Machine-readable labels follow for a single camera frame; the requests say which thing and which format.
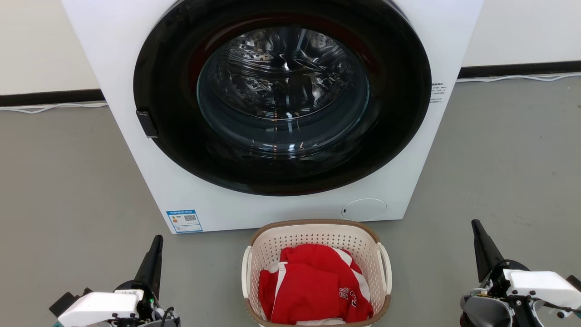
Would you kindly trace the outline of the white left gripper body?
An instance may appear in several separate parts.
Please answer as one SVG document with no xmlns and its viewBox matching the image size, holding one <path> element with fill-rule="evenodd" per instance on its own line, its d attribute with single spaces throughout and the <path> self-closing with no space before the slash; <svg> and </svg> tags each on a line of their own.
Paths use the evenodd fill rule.
<svg viewBox="0 0 581 327">
<path fill-rule="evenodd" d="M 58 317 L 58 327 L 181 327 L 181 319 L 173 307 L 162 309 L 147 285 L 128 281 L 79 298 Z"/>
</svg>

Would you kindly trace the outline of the cream plastic laundry basket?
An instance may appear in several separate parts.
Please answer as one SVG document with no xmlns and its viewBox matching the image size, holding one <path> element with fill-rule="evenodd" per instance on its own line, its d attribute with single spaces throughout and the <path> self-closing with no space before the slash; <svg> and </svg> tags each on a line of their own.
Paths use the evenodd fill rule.
<svg viewBox="0 0 581 327">
<path fill-rule="evenodd" d="M 379 237 L 359 222 L 306 219 L 266 225 L 255 233 L 245 249 L 241 264 L 241 291 L 247 311 L 259 327 L 301 327 L 268 321 L 261 309 L 257 290 L 260 271 L 278 262 L 284 248 L 302 244 L 321 244 L 349 251 L 371 292 L 372 318 L 357 323 L 322 326 L 371 327 L 385 315 L 391 302 L 393 282 L 390 258 Z"/>
</svg>

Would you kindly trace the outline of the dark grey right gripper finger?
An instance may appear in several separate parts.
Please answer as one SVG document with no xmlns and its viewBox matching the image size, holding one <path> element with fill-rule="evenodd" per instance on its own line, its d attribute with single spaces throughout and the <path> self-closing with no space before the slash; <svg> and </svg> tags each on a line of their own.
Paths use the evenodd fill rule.
<svg viewBox="0 0 581 327">
<path fill-rule="evenodd" d="M 488 235 L 479 219 L 473 219 L 474 251 L 477 262 L 478 281 L 483 282 L 498 263 L 504 262 L 496 244 Z"/>
</svg>

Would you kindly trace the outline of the round white filter cover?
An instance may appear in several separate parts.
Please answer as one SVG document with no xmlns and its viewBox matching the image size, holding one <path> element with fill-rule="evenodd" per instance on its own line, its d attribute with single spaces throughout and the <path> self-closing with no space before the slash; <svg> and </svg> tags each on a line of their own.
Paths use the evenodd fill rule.
<svg viewBox="0 0 581 327">
<path fill-rule="evenodd" d="M 386 211 L 387 205 L 384 201 L 364 198 L 347 203 L 341 210 L 341 216 L 347 221 L 367 222 L 378 219 Z"/>
</svg>

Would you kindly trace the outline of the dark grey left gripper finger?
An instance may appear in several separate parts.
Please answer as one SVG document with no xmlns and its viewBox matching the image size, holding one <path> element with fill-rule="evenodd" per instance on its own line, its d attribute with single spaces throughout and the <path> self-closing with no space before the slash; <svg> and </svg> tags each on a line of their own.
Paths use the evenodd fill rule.
<svg viewBox="0 0 581 327">
<path fill-rule="evenodd" d="M 159 298 L 160 292 L 162 247 L 162 235 L 154 236 L 150 249 L 143 258 L 143 261 L 135 276 L 135 280 L 141 284 L 147 285 L 156 298 Z"/>
</svg>

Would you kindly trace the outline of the black wall baseboard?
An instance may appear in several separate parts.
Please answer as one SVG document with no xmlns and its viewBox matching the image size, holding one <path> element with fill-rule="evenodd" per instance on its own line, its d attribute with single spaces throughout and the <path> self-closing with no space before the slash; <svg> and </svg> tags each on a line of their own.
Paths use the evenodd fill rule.
<svg viewBox="0 0 581 327">
<path fill-rule="evenodd" d="M 581 72 L 581 60 L 529 64 L 467 66 L 460 69 L 457 78 L 479 79 L 484 77 L 531 76 L 541 74 L 578 72 Z"/>
<path fill-rule="evenodd" d="M 0 95 L 0 106 L 54 105 L 77 102 L 104 102 L 101 89 L 53 91 Z"/>
</svg>

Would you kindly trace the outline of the round black glass washer door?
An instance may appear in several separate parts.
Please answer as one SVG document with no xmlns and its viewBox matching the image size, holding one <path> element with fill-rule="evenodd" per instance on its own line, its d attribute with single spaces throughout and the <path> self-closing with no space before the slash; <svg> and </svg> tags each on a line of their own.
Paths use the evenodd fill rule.
<svg viewBox="0 0 581 327">
<path fill-rule="evenodd" d="M 144 41 L 133 97 L 189 173 L 315 194 L 410 143 L 429 106 L 427 50 L 390 0 L 179 0 Z"/>
</svg>

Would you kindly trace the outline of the blue energy label sticker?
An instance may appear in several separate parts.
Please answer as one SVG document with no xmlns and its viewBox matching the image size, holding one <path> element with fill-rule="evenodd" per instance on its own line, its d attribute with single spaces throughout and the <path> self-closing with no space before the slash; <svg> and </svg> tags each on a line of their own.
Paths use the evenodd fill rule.
<svg viewBox="0 0 581 327">
<path fill-rule="evenodd" d="M 166 214 L 175 234 L 203 232 L 195 210 L 166 211 Z"/>
</svg>

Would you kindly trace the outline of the red and white garment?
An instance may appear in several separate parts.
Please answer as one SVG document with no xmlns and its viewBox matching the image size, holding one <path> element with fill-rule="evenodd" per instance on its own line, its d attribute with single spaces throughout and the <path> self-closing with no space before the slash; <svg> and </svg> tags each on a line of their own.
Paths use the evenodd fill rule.
<svg viewBox="0 0 581 327">
<path fill-rule="evenodd" d="M 347 250 L 321 244 L 286 247 L 260 271 L 265 318 L 285 325 L 344 324 L 374 316 L 371 290 Z"/>
</svg>

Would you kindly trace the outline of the white front-load washing machine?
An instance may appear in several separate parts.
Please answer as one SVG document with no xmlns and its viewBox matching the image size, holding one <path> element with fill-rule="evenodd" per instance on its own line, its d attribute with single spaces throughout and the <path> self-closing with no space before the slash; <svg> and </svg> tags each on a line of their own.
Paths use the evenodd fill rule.
<svg viewBox="0 0 581 327">
<path fill-rule="evenodd" d="M 387 211 L 375 221 L 403 219 L 456 83 L 485 0 L 390 0 L 428 47 L 432 83 L 445 83 L 440 103 L 410 143 L 376 172 L 341 188 L 291 196 L 246 194 L 181 168 L 148 139 L 136 116 L 133 74 L 154 25 L 179 0 L 61 0 L 99 87 L 153 199 L 166 211 L 195 210 L 203 232 L 259 228 L 292 219 L 338 219 L 351 201 L 375 198 Z"/>
</svg>

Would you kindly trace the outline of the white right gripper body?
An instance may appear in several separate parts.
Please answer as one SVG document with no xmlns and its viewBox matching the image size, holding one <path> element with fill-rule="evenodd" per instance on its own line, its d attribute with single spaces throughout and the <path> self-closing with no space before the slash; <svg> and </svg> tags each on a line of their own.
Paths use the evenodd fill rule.
<svg viewBox="0 0 581 327">
<path fill-rule="evenodd" d="M 505 259 L 460 300 L 460 327 L 545 327 L 538 311 L 581 319 L 581 292 L 554 271 L 529 271 Z"/>
</svg>

